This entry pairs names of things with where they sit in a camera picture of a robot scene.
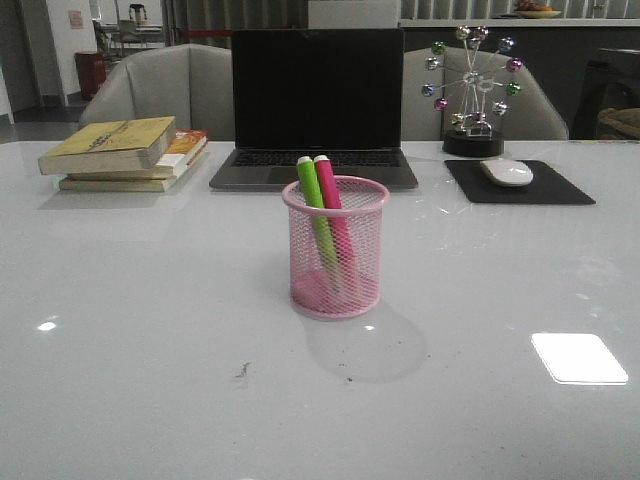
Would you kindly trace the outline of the bottom cream book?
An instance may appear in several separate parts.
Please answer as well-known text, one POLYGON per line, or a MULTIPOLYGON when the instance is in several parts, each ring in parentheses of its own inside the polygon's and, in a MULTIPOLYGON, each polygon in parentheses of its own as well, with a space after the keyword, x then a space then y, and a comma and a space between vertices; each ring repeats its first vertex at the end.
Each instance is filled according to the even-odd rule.
POLYGON ((202 148, 190 158, 167 154, 163 159, 174 158, 174 165, 157 165, 144 171, 69 174, 58 182, 58 188, 88 192, 166 192, 197 163, 204 152, 202 148))

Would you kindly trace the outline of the pink mesh pen holder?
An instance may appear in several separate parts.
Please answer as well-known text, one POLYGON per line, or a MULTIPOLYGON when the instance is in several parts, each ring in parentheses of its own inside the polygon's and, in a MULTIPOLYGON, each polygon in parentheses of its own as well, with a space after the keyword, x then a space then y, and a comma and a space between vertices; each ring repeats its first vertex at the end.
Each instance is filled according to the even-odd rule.
POLYGON ((282 190, 292 301, 328 319, 358 316, 378 303, 382 211, 389 199, 385 186, 365 178, 338 175, 336 186, 340 209, 308 205, 297 181, 282 190))

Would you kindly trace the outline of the ferris wheel desk toy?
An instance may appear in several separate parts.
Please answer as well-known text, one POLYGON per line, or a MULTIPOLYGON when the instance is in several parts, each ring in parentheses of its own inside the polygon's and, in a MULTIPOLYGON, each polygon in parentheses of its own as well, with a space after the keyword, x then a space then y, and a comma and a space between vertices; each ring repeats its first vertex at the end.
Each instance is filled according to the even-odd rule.
POLYGON ((451 128, 444 134, 443 149, 451 154, 471 157, 492 157, 503 150, 501 134, 488 119, 489 114, 501 117, 509 110, 507 99, 522 91, 515 74, 524 67, 519 57, 507 57, 502 65, 493 62, 498 54, 507 54, 515 46, 511 37, 503 37, 498 48, 481 62, 480 47, 489 36, 489 29, 483 25, 459 25, 455 37, 463 45, 463 65, 459 69, 445 62, 447 45, 436 41, 431 45, 431 54, 425 58, 428 71, 441 69, 454 75, 454 80, 441 85, 428 82, 421 86, 421 94, 432 97, 436 111, 444 113, 452 103, 447 89, 459 89, 461 100, 458 108, 449 113, 451 128))

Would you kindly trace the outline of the white counter shelf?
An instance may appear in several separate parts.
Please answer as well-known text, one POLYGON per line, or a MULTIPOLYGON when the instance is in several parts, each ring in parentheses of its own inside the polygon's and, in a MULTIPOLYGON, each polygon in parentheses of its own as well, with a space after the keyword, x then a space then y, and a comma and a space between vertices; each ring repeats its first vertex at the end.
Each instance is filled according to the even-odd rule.
POLYGON ((400 19, 402 28, 453 28, 459 25, 490 28, 638 28, 638 19, 551 18, 551 19, 400 19))

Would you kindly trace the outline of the yellow top book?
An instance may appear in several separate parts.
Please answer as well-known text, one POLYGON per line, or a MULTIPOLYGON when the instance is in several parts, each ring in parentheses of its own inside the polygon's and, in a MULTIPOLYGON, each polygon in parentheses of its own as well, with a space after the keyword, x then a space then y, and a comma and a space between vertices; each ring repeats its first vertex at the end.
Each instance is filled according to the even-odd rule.
POLYGON ((174 116, 91 123, 43 154, 39 170, 50 175, 148 169, 175 133, 174 116))

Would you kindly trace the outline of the grey laptop computer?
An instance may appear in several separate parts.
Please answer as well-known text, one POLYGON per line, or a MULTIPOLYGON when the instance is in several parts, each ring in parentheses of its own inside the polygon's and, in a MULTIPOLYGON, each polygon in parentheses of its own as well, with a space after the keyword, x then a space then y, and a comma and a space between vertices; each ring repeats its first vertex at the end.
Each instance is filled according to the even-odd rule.
POLYGON ((277 191, 304 155, 327 156, 337 175, 417 187, 401 150, 402 30, 237 30, 231 54, 235 148, 211 188, 277 191))

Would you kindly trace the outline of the white computer mouse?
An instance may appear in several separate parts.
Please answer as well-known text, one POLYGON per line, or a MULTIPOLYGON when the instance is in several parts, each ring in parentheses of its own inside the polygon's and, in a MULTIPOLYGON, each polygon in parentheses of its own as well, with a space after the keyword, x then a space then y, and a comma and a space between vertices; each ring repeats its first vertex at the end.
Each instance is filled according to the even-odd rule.
POLYGON ((479 164, 485 176, 498 186, 526 186, 534 178, 531 169, 522 161, 497 158, 482 160, 479 164))

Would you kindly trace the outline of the orange middle book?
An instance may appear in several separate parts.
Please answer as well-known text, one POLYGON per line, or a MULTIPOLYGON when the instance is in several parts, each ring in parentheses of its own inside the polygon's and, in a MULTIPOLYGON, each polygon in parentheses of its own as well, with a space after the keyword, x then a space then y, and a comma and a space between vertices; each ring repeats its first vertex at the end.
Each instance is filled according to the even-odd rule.
POLYGON ((134 171, 68 174, 73 180, 165 180, 181 176, 204 151, 205 130, 177 130, 160 160, 151 168, 134 171))

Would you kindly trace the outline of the black mouse pad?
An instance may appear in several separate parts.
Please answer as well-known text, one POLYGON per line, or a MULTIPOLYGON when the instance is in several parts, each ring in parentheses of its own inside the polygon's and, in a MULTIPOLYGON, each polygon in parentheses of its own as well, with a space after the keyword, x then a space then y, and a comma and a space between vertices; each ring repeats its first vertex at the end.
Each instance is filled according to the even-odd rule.
POLYGON ((482 171, 479 160, 446 160, 445 165, 466 198, 480 204, 594 205, 596 201, 539 160, 525 160, 533 180, 525 186, 494 184, 482 171))

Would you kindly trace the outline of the fruit bowl on counter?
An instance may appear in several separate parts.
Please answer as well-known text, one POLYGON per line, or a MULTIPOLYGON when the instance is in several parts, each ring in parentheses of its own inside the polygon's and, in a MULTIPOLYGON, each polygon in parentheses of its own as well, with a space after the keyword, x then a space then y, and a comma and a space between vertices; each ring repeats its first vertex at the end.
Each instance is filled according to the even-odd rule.
POLYGON ((514 2, 514 11, 526 19, 551 19, 561 14, 550 5, 542 5, 531 0, 517 0, 514 2))

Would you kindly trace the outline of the red trash bin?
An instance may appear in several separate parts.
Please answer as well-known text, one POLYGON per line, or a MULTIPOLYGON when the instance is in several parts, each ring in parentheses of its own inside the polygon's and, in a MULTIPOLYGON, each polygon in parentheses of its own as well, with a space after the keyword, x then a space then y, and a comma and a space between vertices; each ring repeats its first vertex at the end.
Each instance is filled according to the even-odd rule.
POLYGON ((77 52, 74 60, 81 97, 91 100, 106 80, 104 56, 101 52, 77 52))

